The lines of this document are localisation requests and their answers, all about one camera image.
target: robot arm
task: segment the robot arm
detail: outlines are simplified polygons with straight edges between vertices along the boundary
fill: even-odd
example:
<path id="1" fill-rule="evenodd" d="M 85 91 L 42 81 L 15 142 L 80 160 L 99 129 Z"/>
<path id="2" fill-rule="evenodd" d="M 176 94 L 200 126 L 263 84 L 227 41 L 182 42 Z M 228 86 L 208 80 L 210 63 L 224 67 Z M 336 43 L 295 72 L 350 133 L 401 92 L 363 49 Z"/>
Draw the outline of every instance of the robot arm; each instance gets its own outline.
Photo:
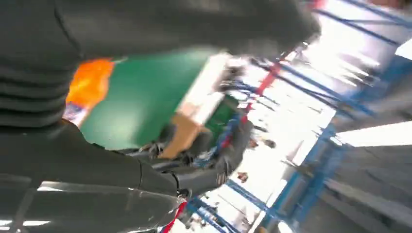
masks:
<path id="1" fill-rule="evenodd" d="M 126 233 L 162 226 L 174 218 L 178 191 L 213 189 L 241 161 L 234 147 L 209 169 L 158 172 L 86 142 L 61 119 L 82 61 L 193 46 L 259 55 L 273 45 L 289 50 L 318 31 L 294 0 L 0 1 L 0 216 L 9 220 L 2 228 Z M 25 226 L 29 220 L 45 223 Z"/>

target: white surface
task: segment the white surface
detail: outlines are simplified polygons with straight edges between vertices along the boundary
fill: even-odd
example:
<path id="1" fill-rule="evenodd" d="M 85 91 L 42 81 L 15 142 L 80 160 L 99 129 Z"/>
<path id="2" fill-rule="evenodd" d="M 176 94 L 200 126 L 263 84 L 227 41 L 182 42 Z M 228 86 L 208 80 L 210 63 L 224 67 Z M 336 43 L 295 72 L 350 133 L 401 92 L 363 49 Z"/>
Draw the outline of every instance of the white surface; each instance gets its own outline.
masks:
<path id="1" fill-rule="evenodd" d="M 412 60 L 412 39 L 399 46 L 396 50 L 396 55 Z"/>

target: cardboard piece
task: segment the cardboard piece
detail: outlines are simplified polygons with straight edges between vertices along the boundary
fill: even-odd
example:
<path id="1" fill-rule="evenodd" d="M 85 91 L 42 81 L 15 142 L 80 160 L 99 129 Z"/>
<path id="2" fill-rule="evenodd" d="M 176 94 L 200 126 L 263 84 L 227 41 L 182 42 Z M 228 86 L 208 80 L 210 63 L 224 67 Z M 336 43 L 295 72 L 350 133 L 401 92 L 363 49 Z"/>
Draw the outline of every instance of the cardboard piece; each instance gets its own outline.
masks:
<path id="1" fill-rule="evenodd" d="M 160 158 L 173 159 L 179 152 L 190 148 L 199 132 L 209 131 L 181 113 L 174 115 L 172 123 L 176 126 L 176 132 L 170 144 L 160 155 Z"/>

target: orange object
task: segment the orange object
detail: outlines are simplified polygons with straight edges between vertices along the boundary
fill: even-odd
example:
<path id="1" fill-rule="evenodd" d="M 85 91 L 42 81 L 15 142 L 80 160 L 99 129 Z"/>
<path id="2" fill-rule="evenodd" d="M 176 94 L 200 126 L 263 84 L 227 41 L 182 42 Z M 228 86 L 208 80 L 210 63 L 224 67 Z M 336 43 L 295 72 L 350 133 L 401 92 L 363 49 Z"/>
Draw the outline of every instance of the orange object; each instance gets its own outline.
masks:
<path id="1" fill-rule="evenodd" d="M 114 66 L 115 63 L 109 59 L 94 60 L 79 66 L 70 84 L 63 118 L 80 125 L 88 113 L 106 97 Z"/>

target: red stripe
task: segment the red stripe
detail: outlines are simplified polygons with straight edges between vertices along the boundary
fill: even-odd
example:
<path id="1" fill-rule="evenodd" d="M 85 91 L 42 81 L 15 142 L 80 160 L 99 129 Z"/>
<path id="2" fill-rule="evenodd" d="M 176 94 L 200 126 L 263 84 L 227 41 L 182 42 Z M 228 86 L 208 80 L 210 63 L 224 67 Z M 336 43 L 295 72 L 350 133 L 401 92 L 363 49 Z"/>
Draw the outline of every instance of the red stripe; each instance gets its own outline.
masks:
<path id="1" fill-rule="evenodd" d="M 165 226 L 162 230 L 163 233 L 168 233 L 172 229 L 174 222 L 176 221 L 177 217 L 183 212 L 183 209 L 186 207 L 187 202 L 183 202 L 179 205 L 177 208 L 176 216 L 174 217 L 173 221 L 169 223 L 167 226 Z"/>

